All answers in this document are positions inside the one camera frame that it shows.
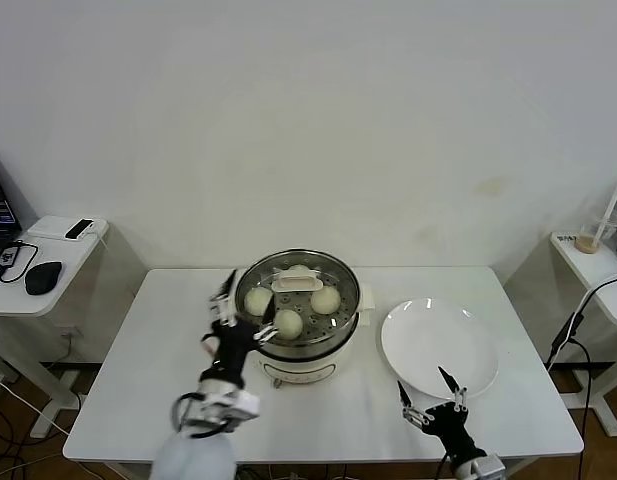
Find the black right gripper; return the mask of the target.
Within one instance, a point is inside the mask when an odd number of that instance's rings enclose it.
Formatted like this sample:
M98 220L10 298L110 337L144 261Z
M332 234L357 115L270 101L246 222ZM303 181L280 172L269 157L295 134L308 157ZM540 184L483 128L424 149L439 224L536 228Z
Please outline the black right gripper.
M413 426L422 426L425 434L437 437L451 464L464 464L486 457L487 453L476 446L465 429L468 417L467 388L460 386L443 367L439 366L438 370L453 395L452 399L422 411L412 404L406 389L398 381L403 418Z

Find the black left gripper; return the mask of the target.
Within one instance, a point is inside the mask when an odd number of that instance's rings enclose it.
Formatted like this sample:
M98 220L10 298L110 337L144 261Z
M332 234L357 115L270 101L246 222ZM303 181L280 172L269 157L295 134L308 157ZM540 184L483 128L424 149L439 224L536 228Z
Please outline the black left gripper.
M242 318L235 320L232 292L236 274L237 270L234 269L209 299L209 308L215 321L211 323L211 332L202 339L216 337L219 344L212 365L201 373L199 382L221 380L243 389L245 382L242 371L247 355L257 350L259 345L269 342L278 333L275 326L277 310L275 297L272 296L258 328Z

